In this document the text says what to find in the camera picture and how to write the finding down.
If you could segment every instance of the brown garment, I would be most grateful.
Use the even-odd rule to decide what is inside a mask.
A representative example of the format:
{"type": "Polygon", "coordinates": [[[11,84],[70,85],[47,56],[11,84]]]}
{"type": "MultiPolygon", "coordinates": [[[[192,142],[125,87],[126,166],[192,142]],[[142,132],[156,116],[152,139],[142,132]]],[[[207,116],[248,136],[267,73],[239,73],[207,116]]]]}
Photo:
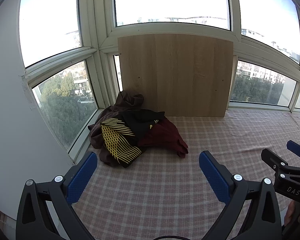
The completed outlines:
{"type": "Polygon", "coordinates": [[[141,105],[143,104],[143,101],[144,98],[141,94],[130,96],[127,91],[119,92],[114,106],[109,106],[105,110],[103,110],[96,120],[95,124],[88,126],[88,129],[90,130],[90,143],[97,149],[102,148],[99,157],[100,160],[105,164],[113,167],[119,165],[119,163],[111,155],[111,153],[105,147],[103,147],[104,140],[100,123],[109,118],[115,117],[122,111],[139,110],[141,108],[141,105]]]}

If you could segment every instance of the wood panel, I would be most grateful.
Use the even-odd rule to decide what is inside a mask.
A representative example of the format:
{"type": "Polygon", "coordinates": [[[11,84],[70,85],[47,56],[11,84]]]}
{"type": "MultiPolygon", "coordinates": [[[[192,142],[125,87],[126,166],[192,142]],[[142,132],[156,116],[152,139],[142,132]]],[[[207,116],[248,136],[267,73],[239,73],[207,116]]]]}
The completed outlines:
{"type": "Polygon", "coordinates": [[[188,34],[118,38],[124,90],[166,116],[224,116],[233,42],[188,34]]]}

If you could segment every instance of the tree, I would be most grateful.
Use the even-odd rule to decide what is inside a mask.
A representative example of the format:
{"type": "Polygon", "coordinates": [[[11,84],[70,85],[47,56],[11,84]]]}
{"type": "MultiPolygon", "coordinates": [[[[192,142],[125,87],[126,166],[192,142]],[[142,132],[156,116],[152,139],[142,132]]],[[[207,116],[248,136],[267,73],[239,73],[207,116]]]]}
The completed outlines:
{"type": "Polygon", "coordinates": [[[231,100],[277,105],[283,85],[283,83],[272,84],[263,79],[237,75],[231,100]]]}
{"type": "Polygon", "coordinates": [[[60,143],[68,149],[96,109],[94,103],[80,102],[80,96],[74,93],[75,85],[69,73],[64,78],[59,75],[39,85],[41,91],[41,109],[48,119],[49,126],[60,143]]]}

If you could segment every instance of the silver screw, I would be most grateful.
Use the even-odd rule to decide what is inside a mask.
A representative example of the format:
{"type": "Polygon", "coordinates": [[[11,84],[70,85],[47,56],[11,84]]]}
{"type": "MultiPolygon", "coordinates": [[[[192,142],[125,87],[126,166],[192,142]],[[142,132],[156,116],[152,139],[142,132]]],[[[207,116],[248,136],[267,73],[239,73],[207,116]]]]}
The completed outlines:
{"type": "Polygon", "coordinates": [[[265,178],[265,179],[264,179],[264,182],[265,182],[266,184],[271,184],[271,180],[268,179],[268,178],[265,178]]]}
{"type": "Polygon", "coordinates": [[[236,175],[234,175],[234,179],[240,181],[240,180],[242,180],[242,176],[239,174],[236,174],[236,175]]]}
{"type": "Polygon", "coordinates": [[[27,186],[30,186],[30,185],[32,185],[32,183],[33,183],[33,180],[32,180],[32,179],[29,179],[29,180],[27,180],[26,185],[27,185],[27,186]]]}
{"type": "Polygon", "coordinates": [[[54,178],[54,181],[55,182],[60,182],[60,181],[62,181],[63,180],[63,177],[62,176],[56,176],[55,178],[54,178]]]}

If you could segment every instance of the blue gripper pad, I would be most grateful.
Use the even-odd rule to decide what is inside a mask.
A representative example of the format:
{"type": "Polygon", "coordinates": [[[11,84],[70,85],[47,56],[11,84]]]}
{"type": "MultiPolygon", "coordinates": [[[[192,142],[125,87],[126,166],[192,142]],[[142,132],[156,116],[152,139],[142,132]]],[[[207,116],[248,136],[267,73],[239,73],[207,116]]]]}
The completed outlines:
{"type": "Polygon", "coordinates": [[[287,149],[300,157],[300,145],[298,145],[294,141],[290,140],[287,142],[287,149]]]}
{"type": "Polygon", "coordinates": [[[66,200],[71,205],[79,201],[82,192],[88,184],[98,164],[97,155],[91,152],[90,156],[78,170],[67,187],[66,200]]]}
{"type": "Polygon", "coordinates": [[[231,199],[230,187],[205,152],[200,153],[199,166],[218,200],[227,204],[231,199]]]}

